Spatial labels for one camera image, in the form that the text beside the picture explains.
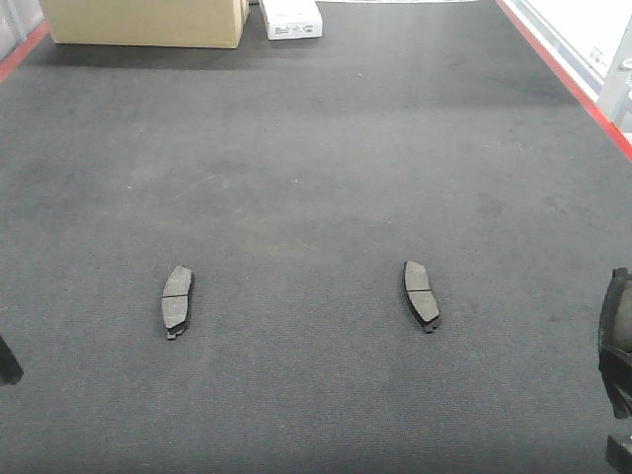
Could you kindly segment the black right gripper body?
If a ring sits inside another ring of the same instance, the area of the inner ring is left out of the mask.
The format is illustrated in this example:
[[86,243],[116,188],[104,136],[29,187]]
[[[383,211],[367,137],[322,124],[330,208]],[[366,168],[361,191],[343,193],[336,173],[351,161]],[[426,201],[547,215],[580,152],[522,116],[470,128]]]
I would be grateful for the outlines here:
[[[604,348],[604,386],[618,420],[631,417],[631,355],[614,347]],[[631,435],[610,434],[606,461],[613,469],[631,468]]]

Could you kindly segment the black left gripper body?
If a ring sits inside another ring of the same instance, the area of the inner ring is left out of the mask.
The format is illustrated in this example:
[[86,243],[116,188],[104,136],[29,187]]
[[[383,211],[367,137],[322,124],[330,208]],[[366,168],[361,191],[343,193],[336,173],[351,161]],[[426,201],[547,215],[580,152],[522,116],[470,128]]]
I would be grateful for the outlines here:
[[1,385],[16,385],[24,376],[17,358],[3,338],[0,338],[0,376]]

